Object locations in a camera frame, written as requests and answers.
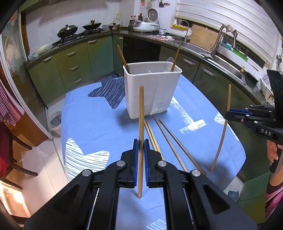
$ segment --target sink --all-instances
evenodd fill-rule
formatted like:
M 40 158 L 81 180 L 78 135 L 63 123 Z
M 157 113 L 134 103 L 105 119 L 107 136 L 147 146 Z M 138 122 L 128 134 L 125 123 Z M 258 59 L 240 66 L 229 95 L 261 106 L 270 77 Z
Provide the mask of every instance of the sink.
M 209 51 L 207 51 L 206 49 L 203 49 L 199 46 L 196 46 L 192 43 L 187 43 L 187 42 L 183 42 L 183 41 L 175 41 L 175 44 L 179 45 L 181 43 L 181 47 L 188 49 L 190 51 L 193 51 L 194 53 L 200 54 L 200 53 L 204 53 L 204 54 L 210 54 Z
M 174 43 L 177 44 L 177 45 L 181 44 L 181 47 L 191 51 L 191 53 L 193 53 L 193 54 L 197 54 L 197 56 L 201 56 L 202 58 L 204 58 L 204 56 L 201 55 L 200 53 L 203 53 L 203 54 L 210 54 L 211 53 L 210 51 L 207 51 L 206 49 L 203 49 L 203 48 L 196 46 L 194 44 L 191 44 L 191 43 L 187 43 L 187 42 L 183 42 L 183 41 L 174 41 Z M 246 85 L 246 80 L 245 80 L 244 74 L 241 73 L 236 67 L 234 67 L 230 63 L 226 62 L 224 59 L 215 55 L 213 57 L 213 60 L 211 60 L 211 59 L 207 59 L 207 60 L 211 64 L 217 66 L 219 69 L 222 69 L 225 72 L 229 72 L 231 75 L 233 75 L 234 77 L 239 79 L 243 84 Z

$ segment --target chopstick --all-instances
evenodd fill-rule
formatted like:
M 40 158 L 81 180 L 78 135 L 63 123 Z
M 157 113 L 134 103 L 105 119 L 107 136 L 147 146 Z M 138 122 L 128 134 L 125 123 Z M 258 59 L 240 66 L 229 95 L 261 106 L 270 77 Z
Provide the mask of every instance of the chopstick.
M 145 128 L 147 130 L 147 133 L 148 133 L 151 145 L 153 147 L 153 150 L 159 152 L 160 155 L 161 155 L 162 160 L 164 161 L 164 157 L 163 157 L 163 155 L 161 153 L 161 150 L 160 150 L 159 145 L 158 145 L 158 143 L 157 143 L 157 141 L 155 139 L 155 136 L 154 136 L 153 131 L 152 131 L 150 125 L 149 125 L 149 122 L 148 121 L 144 121 L 144 126 L 145 126 Z
M 163 128 L 161 127 L 161 125 L 159 124 L 158 120 L 156 119 L 155 116 L 153 116 L 153 119 L 155 120 L 156 124 L 158 125 L 158 127 L 160 128 L 163 136 L 165 137 L 166 141 L 168 142 L 170 148 L 172 149 L 173 153 L 175 154 L 177 160 L 179 161 L 182 169 L 185 171 L 185 172 L 188 172 L 185 164 L 183 163 L 183 161 L 181 160 L 179 154 L 177 153 L 176 149 L 174 148 L 174 146 L 172 145 L 171 141 L 169 140 L 169 138 L 167 137 L 166 133 L 164 132 Z
M 159 119 L 160 123 L 164 126 L 167 132 L 173 137 L 176 143 L 180 146 L 180 148 L 184 151 L 184 153 L 188 156 L 188 158 L 193 162 L 193 164 L 197 167 L 197 169 L 206 176 L 206 173 L 202 170 L 200 165 L 195 161 L 195 159 L 190 155 L 190 153 L 186 150 L 186 148 L 181 144 L 181 142 L 176 138 L 176 136 L 170 131 L 170 129 L 164 124 L 164 122 Z
M 178 47 L 178 50 L 177 50 L 177 53 L 176 53 L 176 56 L 175 56 L 175 59 L 174 59 L 174 62 L 173 62 L 172 68 L 171 68 L 171 72 L 174 71 L 174 68 L 175 68 L 175 65 L 176 65 L 176 61 L 177 61 L 177 57 L 178 57 L 180 48 L 181 48 L 181 43 L 179 44 L 179 47 Z
M 117 45 L 117 48 L 118 48 L 118 50 L 119 50 L 121 59 L 122 59 L 122 61 L 123 61 L 123 63 L 124 63 L 124 66 L 125 66 L 127 72 L 128 72 L 129 74 L 131 74 L 131 73 L 130 73 L 130 67 L 129 67 L 129 66 L 127 65 L 127 63 L 126 63 L 126 60 L 125 60 L 124 55 L 123 55 L 123 53 L 122 53 L 122 51 L 121 51 L 121 49 L 120 49 L 120 46 Z
M 228 100 L 227 100 L 227 110 L 226 110 L 226 111 L 229 111 L 229 110 L 230 110 L 230 104 L 231 104 L 231 85 L 229 85 L 229 90 L 228 90 Z M 211 166 L 210 172 L 213 172 L 214 167 L 215 167 L 215 165 L 216 165 L 216 161 L 217 161 L 217 159 L 218 159 L 218 156 L 219 156 L 219 153 L 220 153 L 220 150 L 221 150 L 223 141 L 224 141 L 224 137 L 225 137 L 225 133 L 226 133 L 227 124 L 228 124 L 228 121 L 225 119 L 223 131 L 222 131 L 222 136 L 221 136 L 220 143 L 219 143 L 219 146 L 218 146 L 218 149 L 217 149 L 217 152 L 216 152 L 216 155 L 215 155 L 213 164 L 212 164 L 212 166 Z
M 138 158 L 138 198 L 142 197 L 143 184 L 143 124 L 144 124 L 144 88 L 140 86 L 139 99 L 139 158 Z

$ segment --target trash can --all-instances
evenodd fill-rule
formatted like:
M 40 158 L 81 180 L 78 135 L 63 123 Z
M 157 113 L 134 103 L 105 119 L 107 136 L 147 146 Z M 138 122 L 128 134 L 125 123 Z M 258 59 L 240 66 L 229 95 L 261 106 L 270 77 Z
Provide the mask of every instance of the trash can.
M 144 87 L 144 115 L 164 112 L 170 105 L 182 70 L 168 61 L 130 63 L 125 76 L 126 107 L 131 119 L 139 117 L 139 89 Z
M 61 116 L 62 111 L 58 111 L 53 113 L 49 118 L 51 130 L 57 133 L 59 136 L 61 136 Z

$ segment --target human hand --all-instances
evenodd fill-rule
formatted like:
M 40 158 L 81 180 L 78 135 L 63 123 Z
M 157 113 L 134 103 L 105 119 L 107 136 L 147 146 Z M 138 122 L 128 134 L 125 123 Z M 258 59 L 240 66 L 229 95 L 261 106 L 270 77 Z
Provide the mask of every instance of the human hand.
M 275 144 L 274 142 L 267 140 L 267 157 L 273 163 L 274 160 L 278 160 L 277 148 L 283 149 L 282 145 Z

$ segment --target window blind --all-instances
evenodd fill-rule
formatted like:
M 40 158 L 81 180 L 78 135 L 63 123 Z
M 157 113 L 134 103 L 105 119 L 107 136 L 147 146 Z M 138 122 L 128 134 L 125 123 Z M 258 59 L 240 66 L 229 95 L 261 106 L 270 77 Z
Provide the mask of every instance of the window blind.
M 254 0 L 178 0 L 175 16 L 217 30 L 222 23 L 230 24 L 238 32 L 237 40 L 268 65 L 272 62 L 280 34 L 264 9 Z

